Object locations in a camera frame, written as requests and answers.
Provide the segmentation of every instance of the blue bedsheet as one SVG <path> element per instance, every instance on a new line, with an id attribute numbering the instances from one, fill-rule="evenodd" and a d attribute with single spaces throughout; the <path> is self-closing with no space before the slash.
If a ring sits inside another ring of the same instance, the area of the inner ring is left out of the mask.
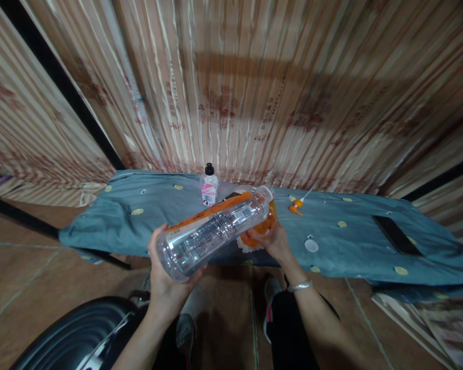
<path id="1" fill-rule="evenodd" d="M 220 196 L 226 196 L 235 187 L 222 183 Z M 306 271 L 379 282 L 463 284 L 463 244 L 408 201 L 312 192 L 301 209 L 303 216 L 299 216 L 288 211 L 289 195 L 302 198 L 305 191 L 274 191 L 278 219 Z M 93 205 L 61 230 L 60 241 L 73 247 L 147 256 L 146 245 L 157 226 L 165 221 L 174 225 L 204 209 L 198 175 L 118 171 Z M 396 252 L 374 223 L 373 215 L 394 219 L 424 257 Z M 308 235 L 319 245 L 315 253 L 304 247 Z M 277 266 L 264 250 L 244 254 L 234 243 L 211 262 Z"/>

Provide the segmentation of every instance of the bottle cap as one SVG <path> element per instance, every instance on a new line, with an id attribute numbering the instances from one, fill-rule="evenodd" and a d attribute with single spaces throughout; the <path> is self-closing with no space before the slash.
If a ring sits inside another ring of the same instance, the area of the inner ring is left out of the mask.
<path id="1" fill-rule="evenodd" d="M 206 169 L 204 170 L 204 173 L 208 176 L 212 176 L 215 174 L 215 170 L 212 167 L 212 163 L 206 164 Z"/>

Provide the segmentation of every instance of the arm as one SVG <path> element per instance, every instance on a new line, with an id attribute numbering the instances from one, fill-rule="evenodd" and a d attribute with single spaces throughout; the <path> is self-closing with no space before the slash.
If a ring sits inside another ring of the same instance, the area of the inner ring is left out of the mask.
<path id="1" fill-rule="evenodd" d="M 153 367 L 163 335 L 180 314 L 187 297 L 207 267 L 200 269 L 185 283 L 172 280 L 164 271 L 156 252 L 158 237 L 167 227 L 168 224 L 164 224 L 154 230 L 148 244 L 151 256 L 151 301 L 148 312 L 112 370 L 148 370 Z"/>
<path id="2" fill-rule="evenodd" d="M 249 230 L 248 233 L 278 261 L 292 286 L 308 280 L 307 274 L 292 254 L 286 232 L 277 219 L 266 235 L 258 234 L 254 230 Z M 367 362 L 354 339 L 315 288 L 311 285 L 294 294 L 310 346 L 320 367 L 366 368 Z"/>

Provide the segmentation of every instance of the sneaker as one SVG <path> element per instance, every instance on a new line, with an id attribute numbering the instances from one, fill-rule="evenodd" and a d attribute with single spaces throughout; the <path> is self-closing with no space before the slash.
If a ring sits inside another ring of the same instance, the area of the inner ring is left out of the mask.
<path id="1" fill-rule="evenodd" d="M 187 359 L 187 369 L 190 369 L 190 354 L 194 345 L 194 321 L 188 313 L 179 316 L 176 323 L 176 346 Z"/>
<path id="2" fill-rule="evenodd" d="M 278 281 L 278 279 L 275 279 L 274 277 L 270 277 L 266 281 L 266 285 L 264 285 L 264 296 L 266 297 L 266 317 L 264 318 L 264 325 L 262 329 L 264 330 L 264 335 L 266 336 L 266 339 L 268 340 L 269 344 L 271 344 L 271 340 L 268 337 L 268 334 L 266 333 L 266 327 L 268 325 L 268 312 L 270 310 L 271 304 L 273 303 L 273 298 L 276 294 L 281 293 L 283 290 L 281 288 L 281 285 Z"/>

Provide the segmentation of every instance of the smartphone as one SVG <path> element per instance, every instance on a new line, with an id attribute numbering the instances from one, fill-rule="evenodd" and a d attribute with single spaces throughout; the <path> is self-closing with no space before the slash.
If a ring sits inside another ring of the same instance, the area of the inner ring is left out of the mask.
<path id="1" fill-rule="evenodd" d="M 391 218 L 383 216 L 372 216 L 372 218 L 399 253 L 422 257 L 422 253 Z"/>

